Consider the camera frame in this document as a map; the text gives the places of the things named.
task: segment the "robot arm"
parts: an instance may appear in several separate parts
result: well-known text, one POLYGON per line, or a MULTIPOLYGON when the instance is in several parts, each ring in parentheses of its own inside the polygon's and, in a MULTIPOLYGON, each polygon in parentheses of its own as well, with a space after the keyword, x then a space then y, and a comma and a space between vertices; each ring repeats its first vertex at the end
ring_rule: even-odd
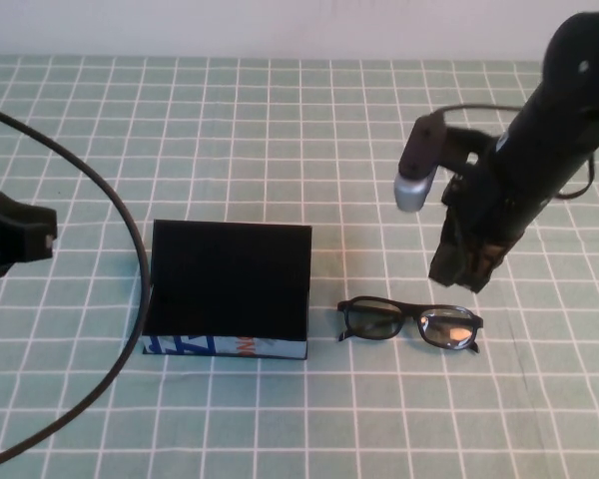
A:
MULTIPOLYGON (((542 81, 500 137, 445 125, 446 107, 414 125, 394 182, 397 207, 423 208, 438 167, 454 176, 428 276, 480 292, 526 228, 599 148, 599 12, 567 19, 550 40, 542 81), (467 163, 469 154, 478 158, 467 163)), ((591 169, 591 181, 594 171, 591 169)))

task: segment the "black cardboard box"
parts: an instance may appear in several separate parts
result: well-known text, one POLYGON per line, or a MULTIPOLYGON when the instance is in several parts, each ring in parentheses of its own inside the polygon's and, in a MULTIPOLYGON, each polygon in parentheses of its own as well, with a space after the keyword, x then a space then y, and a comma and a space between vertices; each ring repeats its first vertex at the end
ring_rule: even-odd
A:
POLYGON ((311 236, 155 220, 144 352, 306 359, 311 236))

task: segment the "eyeglasses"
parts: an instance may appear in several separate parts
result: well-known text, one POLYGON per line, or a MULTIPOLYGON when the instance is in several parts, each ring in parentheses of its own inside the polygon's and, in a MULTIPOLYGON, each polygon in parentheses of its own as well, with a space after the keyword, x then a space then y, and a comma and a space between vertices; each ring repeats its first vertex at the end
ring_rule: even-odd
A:
POLYGON ((406 320, 412 318, 424 341, 444 349, 471 349, 479 352, 475 342, 483 319, 461 306, 446 304, 409 304, 373 296, 357 296, 341 301, 346 330, 338 341, 356 336, 363 339, 390 339, 399 334, 406 320))

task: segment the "grid tablecloth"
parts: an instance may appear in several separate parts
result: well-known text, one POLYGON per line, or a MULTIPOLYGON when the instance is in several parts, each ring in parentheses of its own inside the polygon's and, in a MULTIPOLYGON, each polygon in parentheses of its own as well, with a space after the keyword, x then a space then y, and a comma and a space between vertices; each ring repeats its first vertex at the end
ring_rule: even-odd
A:
MULTIPOLYGON (((551 204, 479 295, 426 278, 448 173, 419 214, 392 196, 416 118, 522 105, 539 80, 526 62, 0 56, 0 110, 104 176, 148 249, 153 219, 313 226, 307 361, 138 346, 104 397, 0 478, 599 478, 599 152, 589 193, 551 204), (429 346, 413 324, 338 343, 335 306, 358 294, 469 307, 481 353, 429 346)), ((511 116, 447 118, 500 134, 511 116)), ((139 284, 106 197, 1 125, 0 190, 60 222, 52 260, 0 280, 2 450, 101 380, 139 284)))

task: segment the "cable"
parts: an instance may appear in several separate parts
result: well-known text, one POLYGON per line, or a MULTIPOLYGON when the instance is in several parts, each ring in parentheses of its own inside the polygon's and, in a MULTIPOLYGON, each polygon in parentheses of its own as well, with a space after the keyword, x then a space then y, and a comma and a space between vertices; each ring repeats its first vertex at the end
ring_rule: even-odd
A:
MULTIPOLYGON (((521 107, 515 107, 512 105, 491 105, 487 103, 459 103, 456 105, 448 105, 447 107, 441 107, 432 112, 433 115, 442 115, 447 112, 454 112, 457 110, 500 110, 505 112, 515 112, 518 113, 521 111, 521 107)), ((581 197, 584 193, 586 193, 592 183, 595 180, 595 155, 592 154, 588 158, 588 184, 573 193, 559 193, 556 195, 557 200, 574 200, 575 198, 581 197)))
POLYGON ((133 352, 133 349, 135 348, 136 343, 140 339, 140 335, 142 334, 142 330, 147 319, 151 283, 149 276, 149 261, 147 259, 147 252, 142 242, 142 236, 138 231, 138 228, 133 220, 133 217, 131 216, 131 213, 124 205, 120 197, 116 194, 116 192, 109 186, 109 184, 102 177, 100 177, 100 175, 98 175, 91 167, 89 167, 86 163, 84 163, 74 154, 66 150, 64 147, 58 145, 50 138, 28 127, 27 125, 3 113, 0 113, 0 123, 12 127, 15 130, 18 130, 24 135, 30 137, 36 142, 44 145, 45 147, 57 153, 59 156, 64 158, 67 162, 72 164, 74 167, 76 167, 78 170, 84 173, 87 177, 89 177, 96 185, 98 185, 98 187, 100 187, 100 189, 105 193, 105 195, 109 197, 113 205, 116 207, 116 209, 122 216, 122 219, 124 220, 124 223, 126 224, 127 228, 129 229, 129 233, 131 234, 133 245, 138 254, 138 261, 140 263, 140 280, 142 285, 140 306, 138 309, 138 315, 136 318, 135 325, 130 334, 128 342, 125 344, 125 347, 120 353, 120 356, 118 357, 114 365, 111 367, 109 372, 106 374, 106 376, 84 399, 82 399, 75 407, 73 407, 63 416, 59 417, 55 422, 49 424, 44 429, 40 430, 36 434, 33 434, 31 437, 23 440, 22 442, 14 445, 13 447, 10 447, 5 451, 0 452, 1 465, 13 459, 14 457, 22 454, 26 450, 36 446, 52 434, 62 429, 73 419, 78 417, 82 412, 84 412, 89 406, 91 406, 91 404, 93 404, 109 388, 116 376, 120 373, 120 371, 126 364, 127 360, 131 356, 131 353, 133 352))

